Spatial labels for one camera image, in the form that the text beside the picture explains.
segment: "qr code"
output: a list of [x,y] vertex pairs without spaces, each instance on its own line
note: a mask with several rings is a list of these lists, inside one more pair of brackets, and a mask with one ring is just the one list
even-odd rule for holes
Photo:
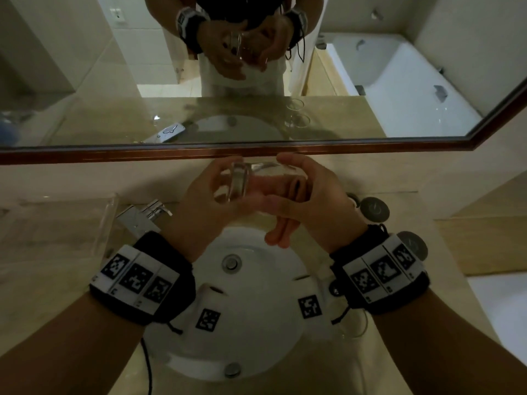
[[322,309],[320,308],[316,295],[301,298],[298,300],[298,304],[300,305],[300,311],[304,318],[314,318],[322,314]]
[[203,309],[203,312],[201,312],[201,316],[198,320],[198,324],[196,324],[196,328],[213,332],[216,328],[216,324],[218,324],[220,315],[220,312],[215,312],[214,310],[210,309]]
[[141,290],[147,285],[148,281],[154,274],[145,269],[143,266],[134,263],[130,270],[124,275],[119,284],[129,289],[130,291],[139,294]]
[[379,283],[377,283],[377,280],[375,280],[368,269],[362,269],[357,273],[353,273],[349,278],[352,279],[353,283],[363,294],[380,287]]
[[106,264],[106,266],[103,267],[101,273],[114,280],[129,261],[130,259],[125,258],[123,255],[115,254],[115,256]]
[[155,303],[161,303],[164,297],[167,296],[168,290],[171,286],[171,282],[157,276],[154,279],[152,285],[150,285],[150,287],[148,287],[147,291],[144,293],[144,297],[154,301]]
[[395,262],[388,255],[373,262],[370,267],[382,284],[386,284],[391,279],[402,274],[400,269],[395,265]]
[[394,249],[392,253],[405,270],[408,270],[415,263],[416,259],[403,244]]

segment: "tiled floor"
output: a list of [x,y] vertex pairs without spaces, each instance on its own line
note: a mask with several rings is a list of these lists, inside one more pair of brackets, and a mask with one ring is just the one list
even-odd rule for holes
[[[287,61],[286,72],[284,72],[285,96],[291,95],[289,91],[290,77],[291,67],[289,61]],[[198,61],[185,61],[179,84],[138,84],[137,88],[143,98],[201,97]]]

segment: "forearm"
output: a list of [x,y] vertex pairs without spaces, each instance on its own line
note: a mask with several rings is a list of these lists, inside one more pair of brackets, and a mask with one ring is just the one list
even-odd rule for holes
[[296,5],[307,15],[307,33],[304,34],[306,36],[316,28],[324,8],[324,0],[296,0]]
[[144,0],[154,19],[174,36],[179,37],[175,18],[184,7],[181,0]]
[[374,321],[415,395],[527,393],[527,368],[431,290]]
[[107,394],[143,332],[86,293],[0,358],[2,391]]

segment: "mirror frame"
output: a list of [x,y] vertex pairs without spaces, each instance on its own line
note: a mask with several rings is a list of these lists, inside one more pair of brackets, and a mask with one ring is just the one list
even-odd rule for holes
[[279,152],[365,154],[387,152],[472,151],[527,107],[527,78],[465,137],[358,139],[274,143],[191,145],[109,145],[21,147],[0,149],[0,165],[123,162],[128,160],[197,159],[229,155],[275,156]]

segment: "black shirt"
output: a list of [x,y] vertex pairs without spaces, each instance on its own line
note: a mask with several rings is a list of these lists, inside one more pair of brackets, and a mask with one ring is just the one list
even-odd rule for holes
[[196,0],[212,20],[239,23],[248,20],[247,30],[254,29],[282,5],[284,0]]

